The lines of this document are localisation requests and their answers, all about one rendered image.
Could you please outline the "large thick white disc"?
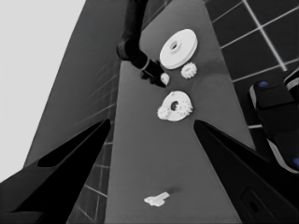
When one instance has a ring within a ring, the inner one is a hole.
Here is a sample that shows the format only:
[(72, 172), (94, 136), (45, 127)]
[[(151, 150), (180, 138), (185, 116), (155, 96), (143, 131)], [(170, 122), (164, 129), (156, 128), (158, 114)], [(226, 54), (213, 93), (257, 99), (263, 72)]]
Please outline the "large thick white disc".
[(183, 29), (167, 39), (160, 51), (160, 62), (166, 69), (176, 69), (195, 53), (198, 39), (192, 29)]

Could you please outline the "white round carrier with pins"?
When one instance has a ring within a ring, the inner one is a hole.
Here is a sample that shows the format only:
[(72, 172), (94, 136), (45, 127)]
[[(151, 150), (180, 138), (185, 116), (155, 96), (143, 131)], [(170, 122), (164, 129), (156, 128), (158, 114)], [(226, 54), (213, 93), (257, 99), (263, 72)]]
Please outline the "white round carrier with pins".
[(164, 120), (174, 121), (174, 122), (181, 121), (181, 120), (187, 118), (192, 113), (191, 112), (189, 115), (181, 115), (177, 112), (177, 105), (181, 101), (188, 101), (188, 102), (192, 103), (188, 94), (183, 91), (171, 91), (164, 98), (161, 106), (166, 106), (171, 110), (169, 118), (164, 119)]

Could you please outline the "small white T-shaped piece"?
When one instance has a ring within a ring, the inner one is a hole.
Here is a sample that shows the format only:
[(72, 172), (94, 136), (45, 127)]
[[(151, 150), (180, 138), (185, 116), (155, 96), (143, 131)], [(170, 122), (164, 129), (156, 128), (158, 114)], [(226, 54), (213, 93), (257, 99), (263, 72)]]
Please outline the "small white T-shaped piece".
[(168, 192), (163, 192), (156, 196), (149, 196), (144, 199), (145, 203), (148, 203), (150, 206), (160, 207), (165, 204), (165, 200), (170, 197)]

